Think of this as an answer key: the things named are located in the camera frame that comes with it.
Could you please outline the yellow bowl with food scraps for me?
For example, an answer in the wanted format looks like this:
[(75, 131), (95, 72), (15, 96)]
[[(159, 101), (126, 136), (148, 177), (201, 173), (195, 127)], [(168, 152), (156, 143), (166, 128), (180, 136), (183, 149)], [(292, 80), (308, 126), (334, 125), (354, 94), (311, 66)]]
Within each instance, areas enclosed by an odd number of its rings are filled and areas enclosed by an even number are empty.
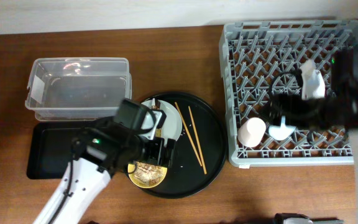
[(135, 162), (127, 165), (127, 173), (131, 182), (143, 189), (150, 189), (163, 182), (168, 169), (146, 163)]

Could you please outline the blue plastic cup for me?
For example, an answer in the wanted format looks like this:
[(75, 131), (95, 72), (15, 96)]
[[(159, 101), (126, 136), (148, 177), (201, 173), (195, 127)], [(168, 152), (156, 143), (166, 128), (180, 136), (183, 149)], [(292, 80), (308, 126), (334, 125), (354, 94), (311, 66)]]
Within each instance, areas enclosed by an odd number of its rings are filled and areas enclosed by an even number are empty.
[(286, 125), (286, 117), (281, 117), (281, 122), (279, 126), (270, 125), (268, 128), (269, 135), (274, 138), (276, 141), (282, 141), (292, 135), (296, 130), (296, 126)]

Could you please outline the pink plastic cup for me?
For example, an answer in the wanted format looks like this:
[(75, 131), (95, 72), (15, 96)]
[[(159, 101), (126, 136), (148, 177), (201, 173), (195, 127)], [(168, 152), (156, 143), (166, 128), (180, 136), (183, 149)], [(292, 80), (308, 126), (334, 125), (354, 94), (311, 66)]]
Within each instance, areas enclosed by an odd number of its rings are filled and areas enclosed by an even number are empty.
[(237, 138), (245, 147), (256, 147), (266, 130), (265, 122), (260, 118), (248, 119), (238, 130)]

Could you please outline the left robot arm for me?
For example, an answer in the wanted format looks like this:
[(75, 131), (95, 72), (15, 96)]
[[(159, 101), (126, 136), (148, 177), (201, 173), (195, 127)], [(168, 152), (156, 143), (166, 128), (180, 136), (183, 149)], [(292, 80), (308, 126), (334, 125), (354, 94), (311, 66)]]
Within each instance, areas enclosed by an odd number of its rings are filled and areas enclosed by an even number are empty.
[(123, 99), (114, 116), (81, 128), (71, 141), (71, 156), (58, 187), (36, 223), (78, 223), (114, 174), (128, 164), (169, 168), (175, 143), (156, 133), (173, 116), (152, 99), (143, 105)]

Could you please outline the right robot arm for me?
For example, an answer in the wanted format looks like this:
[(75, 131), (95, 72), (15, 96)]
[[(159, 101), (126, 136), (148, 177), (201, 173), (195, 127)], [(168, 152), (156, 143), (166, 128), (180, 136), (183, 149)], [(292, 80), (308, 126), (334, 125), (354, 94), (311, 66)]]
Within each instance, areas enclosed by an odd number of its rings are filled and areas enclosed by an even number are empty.
[(307, 60), (291, 73), (302, 87), (300, 95), (274, 93), (269, 88), (269, 101), (260, 114), (274, 125), (309, 130), (333, 126), (346, 129), (353, 150), (358, 222), (358, 47), (336, 52), (329, 62), (332, 95), (325, 93), (323, 78), (315, 62)]

